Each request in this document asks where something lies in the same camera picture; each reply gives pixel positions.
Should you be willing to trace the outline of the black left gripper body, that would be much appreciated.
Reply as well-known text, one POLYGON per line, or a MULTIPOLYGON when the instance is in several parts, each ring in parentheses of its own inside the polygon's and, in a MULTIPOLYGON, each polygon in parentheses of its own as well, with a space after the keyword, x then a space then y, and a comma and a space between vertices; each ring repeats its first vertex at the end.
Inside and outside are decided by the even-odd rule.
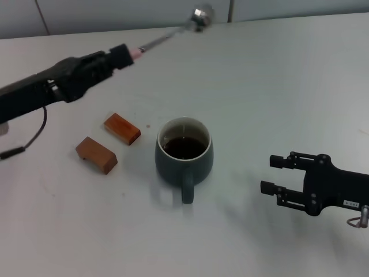
POLYGON ((69 57, 0 88, 0 124, 56 102, 72 102, 97 84, 93 63, 100 53, 69 57))

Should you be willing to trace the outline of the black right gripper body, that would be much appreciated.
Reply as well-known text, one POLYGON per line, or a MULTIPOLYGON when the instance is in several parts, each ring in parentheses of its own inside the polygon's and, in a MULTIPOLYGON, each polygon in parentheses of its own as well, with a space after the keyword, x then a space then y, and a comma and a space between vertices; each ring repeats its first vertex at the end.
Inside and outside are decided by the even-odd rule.
POLYGON ((314 156, 304 177, 306 213, 318 216, 327 207, 360 211, 369 206, 369 175, 337 168, 325 154, 314 156))

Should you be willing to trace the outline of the pink handled metal spoon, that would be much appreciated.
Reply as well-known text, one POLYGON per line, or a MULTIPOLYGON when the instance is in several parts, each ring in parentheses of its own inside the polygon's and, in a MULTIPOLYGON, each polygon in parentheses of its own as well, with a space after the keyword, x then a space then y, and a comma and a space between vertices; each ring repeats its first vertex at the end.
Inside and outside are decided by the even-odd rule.
POLYGON ((174 36, 183 33, 184 31, 202 32, 211 26, 213 19, 214 9, 212 5, 208 3, 201 4, 193 9, 190 18, 186 20, 182 26, 173 29, 166 35, 161 36, 147 44, 130 50, 131 57, 133 60, 139 59, 149 50, 172 39, 174 36))

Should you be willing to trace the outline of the dark grey ceramic mug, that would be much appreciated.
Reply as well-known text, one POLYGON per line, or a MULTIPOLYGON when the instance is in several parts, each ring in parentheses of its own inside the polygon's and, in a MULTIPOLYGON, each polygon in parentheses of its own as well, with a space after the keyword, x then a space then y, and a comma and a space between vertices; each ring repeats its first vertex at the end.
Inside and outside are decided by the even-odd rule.
POLYGON ((194 188, 210 174, 214 161, 213 140, 208 128, 199 120, 179 117, 166 122, 159 130, 155 146, 155 164, 165 182, 181 189, 182 203, 192 204, 194 188), (191 137, 207 146, 197 158, 181 160, 169 156, 163 145, 170 139, 191 137))

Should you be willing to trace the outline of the glossy orange wooden block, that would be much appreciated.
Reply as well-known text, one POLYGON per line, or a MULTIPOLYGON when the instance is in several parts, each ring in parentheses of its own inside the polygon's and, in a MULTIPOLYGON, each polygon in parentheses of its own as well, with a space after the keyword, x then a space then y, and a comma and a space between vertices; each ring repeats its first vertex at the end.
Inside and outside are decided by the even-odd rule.
POLYGON ((111 115, 104 122, 104 127, 127 145, 131 145, 141 135, 141 131, 137 127, 117 113, 111 115))

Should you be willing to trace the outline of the notched brown wooden block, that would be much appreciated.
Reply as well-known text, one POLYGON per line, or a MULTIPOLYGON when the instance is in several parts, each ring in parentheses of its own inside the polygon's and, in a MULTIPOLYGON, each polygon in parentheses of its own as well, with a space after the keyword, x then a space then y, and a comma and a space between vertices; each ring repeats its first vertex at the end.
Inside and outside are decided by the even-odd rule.
POLYGON ((76 146, 76 152, 82 160, 93 163, 105 175, 118 164, 117 157, 112 151, 90 137, 84 138, 76 146))

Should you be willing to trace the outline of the dark coffee liquid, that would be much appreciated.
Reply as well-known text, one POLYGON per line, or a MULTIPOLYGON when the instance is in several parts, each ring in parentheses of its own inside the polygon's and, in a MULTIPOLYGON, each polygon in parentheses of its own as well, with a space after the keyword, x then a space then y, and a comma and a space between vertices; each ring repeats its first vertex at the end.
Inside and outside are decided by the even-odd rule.
POLYGON ((177 137, 168 140, 163 150, 171 157, 190 160, 199 157, 206 151, 207 146, 191 137, 177 137))

